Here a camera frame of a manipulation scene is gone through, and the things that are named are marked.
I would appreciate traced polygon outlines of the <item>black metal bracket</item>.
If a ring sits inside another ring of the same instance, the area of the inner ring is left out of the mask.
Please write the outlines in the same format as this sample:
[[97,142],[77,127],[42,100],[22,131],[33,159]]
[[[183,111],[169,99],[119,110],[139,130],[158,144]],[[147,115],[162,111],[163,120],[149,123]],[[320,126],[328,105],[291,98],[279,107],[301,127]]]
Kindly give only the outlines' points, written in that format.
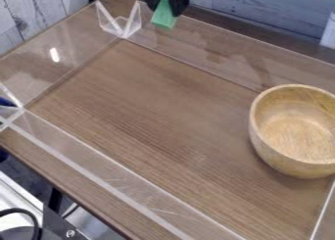
[[41,240],[90,239],[50,207],[43,207]]

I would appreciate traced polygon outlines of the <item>green rectangular block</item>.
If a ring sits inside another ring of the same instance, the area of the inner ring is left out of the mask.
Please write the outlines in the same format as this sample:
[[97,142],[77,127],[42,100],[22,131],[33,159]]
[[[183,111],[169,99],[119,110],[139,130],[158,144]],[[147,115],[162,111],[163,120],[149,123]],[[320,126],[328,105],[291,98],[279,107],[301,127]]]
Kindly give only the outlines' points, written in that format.
[[177,3],[178,0],[159,0],[158,7],[151,18],[151,23],[155,26],[167,29],[174,28],[178,16],[178,8],[175,7]]

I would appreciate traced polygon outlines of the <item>clear acrylic enclosure wall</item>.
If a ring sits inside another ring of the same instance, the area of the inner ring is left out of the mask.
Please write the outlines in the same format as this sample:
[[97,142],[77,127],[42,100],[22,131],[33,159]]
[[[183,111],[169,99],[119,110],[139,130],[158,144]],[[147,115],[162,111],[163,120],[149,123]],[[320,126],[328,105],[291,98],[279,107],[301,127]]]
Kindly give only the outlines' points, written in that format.
[[0,58],[0,146],[131,240],[335,240],[335,176],[282,175],[249,139],[286,83],[335,93],[335,61],[210,16],[118,38],[86,8]]

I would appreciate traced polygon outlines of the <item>brown wooden bowl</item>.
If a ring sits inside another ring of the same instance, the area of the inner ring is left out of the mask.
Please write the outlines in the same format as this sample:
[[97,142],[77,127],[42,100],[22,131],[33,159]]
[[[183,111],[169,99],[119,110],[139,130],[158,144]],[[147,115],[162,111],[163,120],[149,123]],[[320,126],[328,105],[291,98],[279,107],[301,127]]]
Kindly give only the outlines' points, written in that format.
[[335,174],[335,94],[283,84],[254,99],[249,135],[263,162],[305,179]]

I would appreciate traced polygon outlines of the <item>black table leg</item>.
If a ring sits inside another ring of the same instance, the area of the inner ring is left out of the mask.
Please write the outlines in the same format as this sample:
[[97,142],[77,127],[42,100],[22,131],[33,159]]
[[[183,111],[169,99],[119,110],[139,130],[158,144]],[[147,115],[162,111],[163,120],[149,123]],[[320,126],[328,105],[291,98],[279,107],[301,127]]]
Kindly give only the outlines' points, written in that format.
[[54,210],[58,214],[61,213],[62,201],[63,193],[57,188],[53,188],[49,199],[49,208]]

